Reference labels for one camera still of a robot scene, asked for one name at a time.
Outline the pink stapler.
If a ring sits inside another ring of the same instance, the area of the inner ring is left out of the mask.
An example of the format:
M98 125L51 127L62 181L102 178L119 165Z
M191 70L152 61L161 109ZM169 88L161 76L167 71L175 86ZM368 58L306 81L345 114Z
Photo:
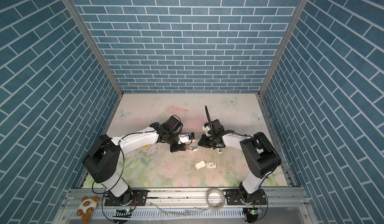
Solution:
M189 151L197 151L199 149L198 146L188 147Z

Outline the white staple box sleeve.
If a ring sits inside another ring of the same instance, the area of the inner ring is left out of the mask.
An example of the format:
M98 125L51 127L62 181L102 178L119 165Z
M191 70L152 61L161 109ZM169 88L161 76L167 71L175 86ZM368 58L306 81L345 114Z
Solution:
M216 169L217 168L217 164L216 164L216 162L207 162L206 163L206 168L207 169Z

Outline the white staple box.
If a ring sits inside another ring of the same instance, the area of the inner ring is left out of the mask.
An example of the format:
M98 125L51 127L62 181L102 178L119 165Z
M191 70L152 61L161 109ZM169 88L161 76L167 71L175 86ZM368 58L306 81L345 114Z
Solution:
M200 161L195 164L195 169L200 170L200 169L206 168L206 166L207 166L207 163L205 161Z

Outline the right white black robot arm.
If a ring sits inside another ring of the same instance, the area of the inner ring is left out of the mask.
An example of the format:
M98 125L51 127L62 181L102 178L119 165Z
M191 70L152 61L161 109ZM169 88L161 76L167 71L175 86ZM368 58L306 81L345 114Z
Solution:
M198 145L203 148L222 149L232 147L243 151L249 172L241 182L240 195L244 203L256 199L264 180L281 165L281 158L267 136L258 132L251 136L225 130L219 120L205 123L205 132Z

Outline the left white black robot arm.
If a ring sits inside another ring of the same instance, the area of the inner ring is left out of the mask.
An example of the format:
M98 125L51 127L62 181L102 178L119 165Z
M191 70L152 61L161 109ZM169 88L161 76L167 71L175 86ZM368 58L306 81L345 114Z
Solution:
M119 137L101 135L95 139L83 158L83 165L97 184L116 198L130 195L130 187L118 173L119 159L125 161L127 154L147 145L165 143L172 153L185 151L186 146L195 140L194 133L183 133L183 124L176 116L171 116L162 124L152 123L142 131Z

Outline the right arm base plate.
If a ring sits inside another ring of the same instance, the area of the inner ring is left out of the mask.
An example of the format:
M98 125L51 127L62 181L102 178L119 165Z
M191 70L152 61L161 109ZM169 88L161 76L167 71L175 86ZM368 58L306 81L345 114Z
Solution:
M268 202L263 189L259 189L252 194L248 194L243 189L225 189L223 192L229 206L266 205Z

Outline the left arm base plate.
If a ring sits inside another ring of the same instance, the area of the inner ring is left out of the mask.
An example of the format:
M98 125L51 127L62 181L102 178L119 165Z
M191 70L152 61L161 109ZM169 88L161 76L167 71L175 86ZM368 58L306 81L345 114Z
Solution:
M104 194L105 206L145 206L148 193L149 191L144 189L128 189L120 197L115 197L112 192L108 191Z

